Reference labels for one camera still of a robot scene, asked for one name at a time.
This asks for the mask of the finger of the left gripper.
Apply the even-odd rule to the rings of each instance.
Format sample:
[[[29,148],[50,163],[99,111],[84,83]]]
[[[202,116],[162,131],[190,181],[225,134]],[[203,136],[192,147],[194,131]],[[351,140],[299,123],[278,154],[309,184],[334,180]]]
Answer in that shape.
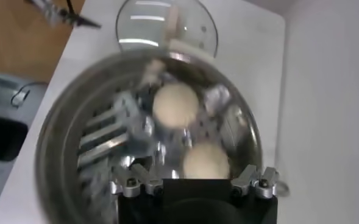
[[[39,9],[47,22],[52,26],[64,23],[73,27],[87,26],[95,29],[101,28],[100,24],[76,13],[71,0],[66,0],[67,9],[54,4],[52,0],[25,0],[25,3]]]

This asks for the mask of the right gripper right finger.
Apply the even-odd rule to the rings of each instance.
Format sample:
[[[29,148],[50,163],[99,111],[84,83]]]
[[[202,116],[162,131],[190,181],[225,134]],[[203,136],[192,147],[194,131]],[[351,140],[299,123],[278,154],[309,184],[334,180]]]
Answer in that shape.
[[[278,180],[279,173],[273,167],[267,167],[261,173],[257,166],[247,165],[237,178],[231,180],[231,184],[239,190],[241,197],[247,195],[250,189],[253,189],[256,197],[270,199],[277,195]]]

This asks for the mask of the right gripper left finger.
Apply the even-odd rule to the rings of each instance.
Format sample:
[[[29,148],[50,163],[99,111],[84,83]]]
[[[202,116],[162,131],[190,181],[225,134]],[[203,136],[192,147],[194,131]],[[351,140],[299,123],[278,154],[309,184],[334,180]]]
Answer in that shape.
[[[159,178],[152,166],[149,170],[140,163],[128,168],[116,166],[112,170],[110,193],[126,198],[134,198],[142,192],[147,195],[159,196],[163,193],[163,180]]]

